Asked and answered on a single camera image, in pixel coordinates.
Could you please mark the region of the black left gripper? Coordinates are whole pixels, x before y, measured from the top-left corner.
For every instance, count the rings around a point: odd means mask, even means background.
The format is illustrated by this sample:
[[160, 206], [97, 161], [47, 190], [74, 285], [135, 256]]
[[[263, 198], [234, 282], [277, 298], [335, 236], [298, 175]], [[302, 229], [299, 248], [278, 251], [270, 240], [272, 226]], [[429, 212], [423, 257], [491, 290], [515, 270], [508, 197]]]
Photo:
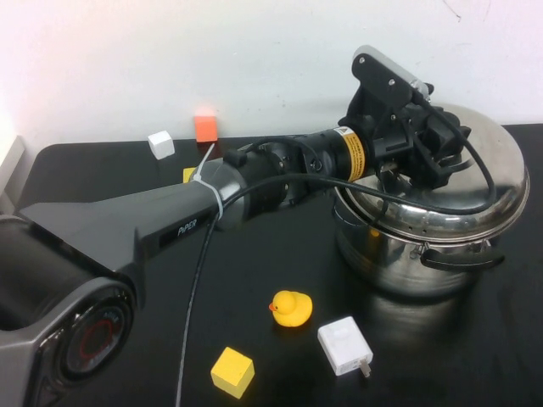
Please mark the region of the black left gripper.
[[[425, 113], [416, 106], [417, 93], [412, 89], [359, 89], [351, 99], [344, 116], [344, 156], [350, 161], [347, 179], [361, 179], [378, 173], [384, 165], [410, 178], [413, 187], [434, 190], [448, 184], [451, 173], [443, 170], [429, 156], [417, 137], [425, 121]], [[459, 118], [437, 107], [466, 138], [472, 129]], [[458, 155], [464, 146], [456, 135], [434, 114], [426, 119], [422, 143], [434, 159]]]

